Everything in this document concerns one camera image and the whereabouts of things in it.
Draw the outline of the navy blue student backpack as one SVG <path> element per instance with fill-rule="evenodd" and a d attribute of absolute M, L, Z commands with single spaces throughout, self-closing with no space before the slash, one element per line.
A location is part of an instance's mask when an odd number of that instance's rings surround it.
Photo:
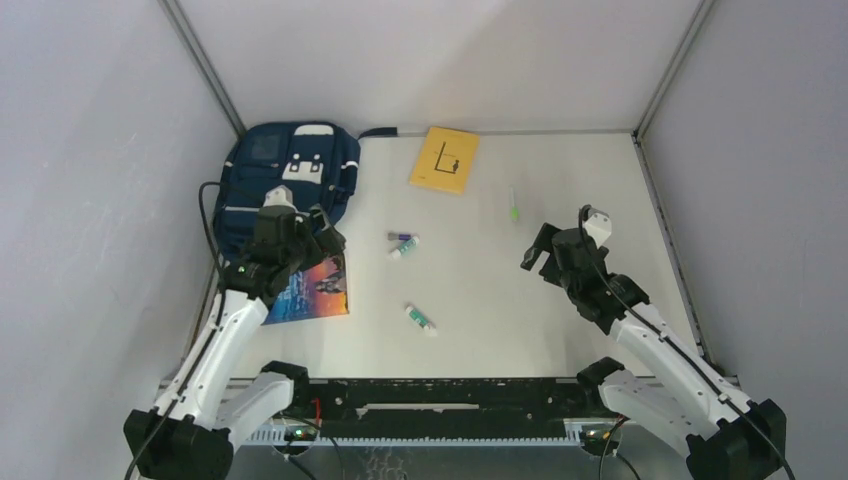
<path fill-rule="evenodd" d="M 221 255 L 234 260 L 253 237 L 258 209 L 280 186 L 294 207 L 319 204 L 331 224 L 354 195 L 361 147 L 331 122 L 272 122 L 248 130 L 227 156 L 214 210 L 213 231 Z"/>

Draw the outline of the Jane Eyre colourful book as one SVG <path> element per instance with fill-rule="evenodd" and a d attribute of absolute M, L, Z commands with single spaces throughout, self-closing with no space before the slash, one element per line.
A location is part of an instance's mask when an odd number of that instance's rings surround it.
<path fill-rule="evenodd" d="M 349 295 L 343 254 L 293 274 L 289 285 L 276 298 L 265 325 L 347 315 Z"/>

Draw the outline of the teal white glue stick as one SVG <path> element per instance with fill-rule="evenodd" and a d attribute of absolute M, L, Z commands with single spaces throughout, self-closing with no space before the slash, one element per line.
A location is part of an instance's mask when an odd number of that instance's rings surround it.
<path fill-rule="evenodd" d="M 406 315 L 428 336 L 438 334 L 435 324 L 412 304 L 405 306 Z"/>

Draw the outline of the yellow Little Prince book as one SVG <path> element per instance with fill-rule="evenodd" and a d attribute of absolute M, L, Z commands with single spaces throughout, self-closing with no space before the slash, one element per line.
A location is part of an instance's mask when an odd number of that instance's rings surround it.
<path fill-rule="evenodd" d="M 409 177 L 409 184 L 463 194 L 479 144 L 480 136 L 477 134 L 431 127 Z"/>

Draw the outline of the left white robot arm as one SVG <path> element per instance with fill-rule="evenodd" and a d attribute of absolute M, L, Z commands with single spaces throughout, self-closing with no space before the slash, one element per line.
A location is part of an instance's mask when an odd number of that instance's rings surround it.
<path fill-rule="evenodd" d="M 291 277 L 343 252 L 324 209 L 265 205 L 254 236 L 223 269 L 210 316 L 172 383 L 147 411 L 133 410 L 124 435 L 133 458 L 125 476 L 223 479 L 243 442 L 271 416 L 311 407 L 311 388 L 272 364 L 230 401 L 233 368 Z"/>

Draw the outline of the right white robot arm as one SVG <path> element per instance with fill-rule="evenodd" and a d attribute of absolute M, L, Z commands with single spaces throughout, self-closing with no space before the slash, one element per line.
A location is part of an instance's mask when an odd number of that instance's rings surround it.
<path fill-rule="evenodd" d="M 680 454 L 694 479 L 766 479 L 779 470 L 792 477 L 783 410 L 726 380 L 682 343 L 636 282 L 607 269 L 610 233 L 608 217 L 596 210 L 579 214 L 575 228 L 545 223 L 521 262 L 530 270 L 547 253 L 540 276 L 563 288 L 582 318 L 661 384 L 649 387 L 604 357 L 579 373 L 579 406 L 592 416 L 610 410 L 636 422 Z"/>

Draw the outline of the white marker green cap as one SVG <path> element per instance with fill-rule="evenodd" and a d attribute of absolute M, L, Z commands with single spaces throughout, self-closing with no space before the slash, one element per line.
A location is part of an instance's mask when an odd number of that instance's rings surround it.
<path fill-rule="evenodd" d="M 510 218 L 513 223 L 517 223 L 520 218 L 519 209 L 516 201 L 515 189 L 512 185 L 509 186 L 509 205 L 510 205 Z"/>

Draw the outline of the purple capped glue stick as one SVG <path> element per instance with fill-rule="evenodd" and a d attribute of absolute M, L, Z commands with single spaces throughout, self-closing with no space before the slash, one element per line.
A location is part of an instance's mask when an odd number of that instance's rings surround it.
<path fill-rule="evenodd" d="M 392 241 L 401 241 L 405 242 L 410 240 L 413 237 L 413 234 L 410 233 L 400 233 L 400 232 L 388 232 L 387 239 Z"/>

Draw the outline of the green white glue stick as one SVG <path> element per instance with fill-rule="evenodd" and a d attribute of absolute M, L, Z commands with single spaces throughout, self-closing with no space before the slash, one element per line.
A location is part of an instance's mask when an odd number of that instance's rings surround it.
<path fill-rule="evenodd" d="M 400 259 L 413 251 L 420 243 L 418 236 L 411 236 L 389 252 L 390 259 Z"/>

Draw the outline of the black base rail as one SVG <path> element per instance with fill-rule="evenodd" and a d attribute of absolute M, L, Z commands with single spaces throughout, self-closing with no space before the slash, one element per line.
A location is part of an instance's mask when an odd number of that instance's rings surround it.
<path fill-rule="evenodd" d="M 343 442 L 564 440 L 617 414 L 572 378 L 313 380 L 278 415 Z"/>

